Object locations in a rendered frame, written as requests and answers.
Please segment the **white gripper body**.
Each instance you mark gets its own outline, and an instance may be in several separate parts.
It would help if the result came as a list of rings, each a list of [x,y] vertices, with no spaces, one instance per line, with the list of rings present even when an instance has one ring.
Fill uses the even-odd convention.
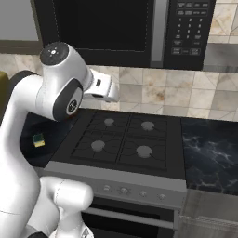
[[[84,92],[84,98],[117,102],[119,100],[119,89],[110,76],[95,76],[89,89]]]

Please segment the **black microwave door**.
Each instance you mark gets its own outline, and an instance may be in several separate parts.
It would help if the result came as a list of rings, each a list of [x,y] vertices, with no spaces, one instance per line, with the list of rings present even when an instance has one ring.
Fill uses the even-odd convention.
[[[65,42],[88,65],[151,68],[154,0],[33,0],[46,46]]]

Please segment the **green and yellow sponge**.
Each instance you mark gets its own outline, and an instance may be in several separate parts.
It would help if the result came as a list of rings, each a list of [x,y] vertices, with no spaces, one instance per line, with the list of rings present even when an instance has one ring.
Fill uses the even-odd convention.
[[[45,145],[45,140],[42,133],[33,136],[33,145],[35,148]]]

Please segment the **black microwave oven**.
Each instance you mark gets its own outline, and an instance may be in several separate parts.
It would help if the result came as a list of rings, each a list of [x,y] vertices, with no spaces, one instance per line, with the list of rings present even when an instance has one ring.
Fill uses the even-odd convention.
[[[168,0],[162,68],[200,71],[216,0]]]

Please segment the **black gas hob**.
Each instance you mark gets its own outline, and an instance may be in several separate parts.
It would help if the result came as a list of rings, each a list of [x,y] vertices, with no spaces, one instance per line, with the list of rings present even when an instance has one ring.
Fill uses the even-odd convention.
[[[185,179],[181,119],[81,109],[52,160]]]

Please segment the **grey oven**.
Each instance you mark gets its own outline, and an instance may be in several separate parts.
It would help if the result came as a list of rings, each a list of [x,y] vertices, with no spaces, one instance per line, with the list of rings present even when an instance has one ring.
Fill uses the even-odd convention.
[[[94,166],[55,162],[52,159],[44,168],[44,174],[84,182],[93,189],[94,198],[100,197],[178,210],[178,218],[187,195],[186,176],[185,179],[164,178]],[[104,191],[104,185],[110,185],[112,191]],[[120,193],[122,187],[129,190],[128,195]],[[139,196],[141,191],[145,191],[147,196]],[[159,200],[159,194],[166,195],[166,199]]]

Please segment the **olive yellow appliance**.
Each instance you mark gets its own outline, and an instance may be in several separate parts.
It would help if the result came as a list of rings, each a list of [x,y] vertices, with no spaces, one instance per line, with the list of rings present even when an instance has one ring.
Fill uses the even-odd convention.
[[[5,72],[0,71],[0,124],[7,105],[9,80]]]

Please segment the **black oven door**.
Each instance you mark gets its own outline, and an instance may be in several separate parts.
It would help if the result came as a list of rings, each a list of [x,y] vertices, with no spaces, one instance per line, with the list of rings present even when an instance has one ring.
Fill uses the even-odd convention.
[[[95,197],[92,208],[173,222],[174,230],[152,225],[82,213],[95,238],[179,238],[179,212],[152,205],[140,205]]]

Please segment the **grey base cupboard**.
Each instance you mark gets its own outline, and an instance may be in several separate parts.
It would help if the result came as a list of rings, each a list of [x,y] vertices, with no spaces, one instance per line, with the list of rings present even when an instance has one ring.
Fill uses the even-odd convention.
[[[188,190],[178,238],[238,238],[238,196]]]

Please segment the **grey wall cupboard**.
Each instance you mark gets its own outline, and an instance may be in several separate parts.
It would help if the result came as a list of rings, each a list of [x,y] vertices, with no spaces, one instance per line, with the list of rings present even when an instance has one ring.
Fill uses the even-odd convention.
[[[38,55],[42,48],[33,0],[0,0],[0,53]]]

